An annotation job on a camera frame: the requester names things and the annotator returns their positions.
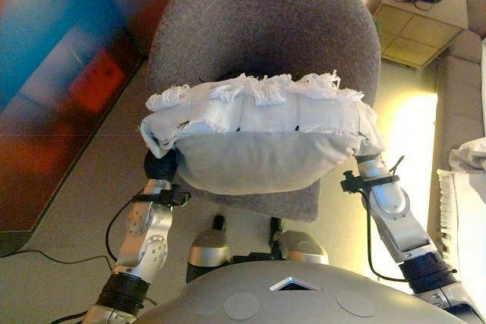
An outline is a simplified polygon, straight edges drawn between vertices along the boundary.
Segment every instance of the gray sofa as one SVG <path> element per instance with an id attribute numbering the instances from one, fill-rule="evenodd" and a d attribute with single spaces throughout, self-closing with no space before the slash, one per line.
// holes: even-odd
<path id="1" fill-rule="evenodd" d="M 442 54 L 437 70 L 437 117 L 429 205 L 429 235 L 440 244 L 440 187 L 437 169 L 450 170 L 449 153 L 484 136 L 481 102 L 481 37 L 461 32 Z"/>

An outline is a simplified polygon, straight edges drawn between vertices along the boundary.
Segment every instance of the gray circle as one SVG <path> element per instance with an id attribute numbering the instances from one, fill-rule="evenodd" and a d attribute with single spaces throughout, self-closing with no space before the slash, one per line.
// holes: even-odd
<path id="1" fill-rule="evenodd" d="M 361 318 L 369 318 L 376 313 L 373 303 L 355 292 L 341 292 L 336 300 L 345 311 Z"/>
<path id="2" fill-rule="evenodd" d="M 225 302 L 225 313 L 234 320 L 250 319 L 260 309 L 260 301 L 253 294 L 236 294 Z"/>

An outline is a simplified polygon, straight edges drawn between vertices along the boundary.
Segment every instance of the white cloth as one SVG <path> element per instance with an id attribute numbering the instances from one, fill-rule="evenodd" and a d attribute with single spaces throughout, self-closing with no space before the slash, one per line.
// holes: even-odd
<path id="1" fill-rule="evenodd" d="M 153 154 L 181 152 L 178 173 L 212 193 L 298 190 L 352 155 L 383 150 L 362 93 L 339 89 L 333 74 L 173 87 L 151 96 L 140 126 Z"/>
<path id="2" fill-rule="evenodd" d="M 486 137 L 463 143 L 449 156 L 452 171 L 486 170 Z"/>
<path id="3" fill-rule="evenodd" d="M 438 171 L 444 259 L 486 316 L 486 173 Z"/>

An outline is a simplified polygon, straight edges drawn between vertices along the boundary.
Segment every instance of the warm light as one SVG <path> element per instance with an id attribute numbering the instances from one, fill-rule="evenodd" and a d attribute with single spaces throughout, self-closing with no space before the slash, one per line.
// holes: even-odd
<path id="1" fill-rule="evenodd" d="M 431 186 L 432 152 L 434 149 L 435 110 L 437 94 L 405 93 L 387 103 L 387 113 L 380 115 L 378 129 L 387 142 L 383 160 L 391 167 L 400 156 L 405 159 L 397 169 L 400 184 L 410 198 L 411 211 L 426 229 Z M 397 265 L 374 233 L 373 259 L 381 273 L 401 277 Z M 407 285 L 383 282 L 401 290 Z"/>

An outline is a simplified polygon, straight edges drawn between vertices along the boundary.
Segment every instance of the floor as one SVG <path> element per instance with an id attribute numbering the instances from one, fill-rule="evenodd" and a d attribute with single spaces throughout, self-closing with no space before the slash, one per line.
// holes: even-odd
<path id="1" fill-rule="evenodd" d="M 434 130 L 434 70 L 434 65 L 420 72 L 384 61 L 375 104 L 383 136 L 388 143 L 399 145 L 399 150 L 390 148 L 383 157 L 391 166 L 400 154 L 406 155 L 398 173 L 412 199 L 412 211 L 423 225 L 427 221 L 428 185 L 421 181 L 429 180 L 431 171 L 428 160 L 431 160 Z M 106 254 L 104 234 L 108 222 L 145 183 L 142 163 L 146 148 L 137 125 L 147 114 L 140 107 L 147 97 L 146 72 L 144 65 L 24 249 L 42 250 L 60 260 Z M 420 118 L 410 114 L 419 109 Z M 342 193 L 339 186 L 342 173 L 349 169 L 356 171 L 352 159 L 323 179 L 320 212 L 315 222 L 287 222 L 286 227 L 312 234 L 326 248 L 331 264 L 373 278 L 366 260 L 365 211 L 358 196 Z M 162 303 L 178 295 L 185 284 L 188 248 L 218 212 L 227 218 L 232 254 L 268 251 L 266 216 L 191 201 L 174 211 L 169 258 L 150 286 L 149 297 Z M 110 242 L 115 251 L 122 242 L 125 216 L 112 229 Z M 376 268 L 384 274 L 398 276 L 399 270 L 375 233 Z M 2 323 L 48 323 L 82 312 L 96 301 L 109 277 L 104 260 L 65 266 L 37 253 L 1 259 L 0 272 Z M 146 308 L 150 309 L 151 304 L 147 303 Z"/>

